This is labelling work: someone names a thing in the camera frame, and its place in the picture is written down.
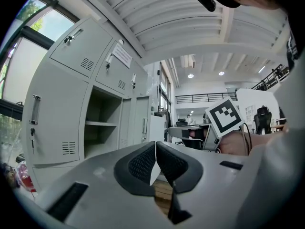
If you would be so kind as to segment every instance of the white sign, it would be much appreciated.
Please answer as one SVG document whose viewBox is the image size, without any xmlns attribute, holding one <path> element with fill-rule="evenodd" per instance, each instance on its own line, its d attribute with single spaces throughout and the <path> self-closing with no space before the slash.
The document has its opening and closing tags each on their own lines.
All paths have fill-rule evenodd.
<svg viewBox="0 0 305 229">
<path fill-rule="evenodd" d="M 112 53 L 117 59 L 119 59 L 130 69 L 132 57 L 125 51 L 125 49 L 119 43 L 116 44 Z"/>
<path fill-rule="evenodd" d="M 205 110 L 218 137 L 222 137 L 244 123 L 231 98 L 226 98 Z"/>
</svg>

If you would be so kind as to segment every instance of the ceiling light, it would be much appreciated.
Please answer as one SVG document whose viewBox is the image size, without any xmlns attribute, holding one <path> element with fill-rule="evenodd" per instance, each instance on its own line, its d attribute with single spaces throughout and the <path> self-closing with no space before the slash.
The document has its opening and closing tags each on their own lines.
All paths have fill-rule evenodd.
<svg viewBox="0 0 305 229">
<path fill-rule="evenodd" d="M 264 66 L 264 67 L 265 67 L 265 66 Z M 260 72 L 262 72 L 262 70 L 264 69 L 264 67 L 263 67 L 263 68 L 261 68 L 261 70 L 259 71 L 259 73 L 260 73 Z"/>
</svg>

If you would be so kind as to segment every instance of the ceiling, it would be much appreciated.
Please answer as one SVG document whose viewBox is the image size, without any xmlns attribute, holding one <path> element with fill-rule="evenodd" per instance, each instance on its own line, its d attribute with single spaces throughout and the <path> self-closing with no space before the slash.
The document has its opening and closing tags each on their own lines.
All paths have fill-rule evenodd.
<svg viewBox="0 0 305 229">
<path fill-rule="evenodd" d="M 280 10 L 266 11 L 217 4 L 209 12 L 197 0 L 87 0 L 104 14 L 141 56 L 143 63 L 167 61 L 176 86 L 196 80 L 245 81 L 258 71 L 286 64 L 290 35 Z M 196 67 L 185 68 L 180 56 L 194 54 Z M 225 71 L 219 78 L 218 73 Z"/>
</svg>

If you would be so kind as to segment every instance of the open shelf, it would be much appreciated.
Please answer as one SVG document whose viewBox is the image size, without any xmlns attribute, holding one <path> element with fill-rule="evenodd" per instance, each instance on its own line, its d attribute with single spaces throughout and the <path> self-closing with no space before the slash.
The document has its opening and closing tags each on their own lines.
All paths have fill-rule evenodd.
<svg viewBox="0 0 305 229">
<path fill-rule="evenodd" d="M 114 123 L 97 122 L 97 121 L 86 121 L 86 125 L 99 125 L 99 126 L 117 126 Z"/>
<path fill-rule="evenodd" d="M 118 149 L 118 128 L 111 125 L 85 125 L 85 159 Z"/>
<path fill-rule="evenodd" d="M 114 151 L 111 146 L 98 142 L 85 142 L 85 158 L 92 158 L 97 155 L 106 154 Z"/>
<path fill-rule="evenodd" d="M 89 125 L 105 125 L 103 123 L 109 123 L 112 126 L 116 126 L 119 123 L 121 103 L 121 98 L 93 88 L 88 104 L 86 122 L 91 123 Z"/>
</svg>

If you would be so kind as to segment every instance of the railing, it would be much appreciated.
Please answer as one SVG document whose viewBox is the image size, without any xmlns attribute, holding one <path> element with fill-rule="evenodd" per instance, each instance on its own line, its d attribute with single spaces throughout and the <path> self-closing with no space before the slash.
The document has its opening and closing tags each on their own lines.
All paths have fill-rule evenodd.
<svg viewBox="0 0 305 229">
<path fill-rule="evenodd" d="M 176 103 L 193 104 L 193 103 L 216 102 L 216 101 L 221 101 L 227 97 L 231 97 L 233 101 L 237 101 L 236 93 L 219 93 L 219 94 L 195 94 L 195 95 L 176 96 Z"/>
<path fill-rule="evenodd" d="M 276 67 L 275 70 L 273 70 L 269 75 L 267 75 L 266 78 L 264 78 L 260 83 L 256 84 L 251 89 L 267 91 L 268 89 L 285 79 L 288 74 L 289 68 L 285 65 L 280 64 L 278 67 Z"/>
</svg>

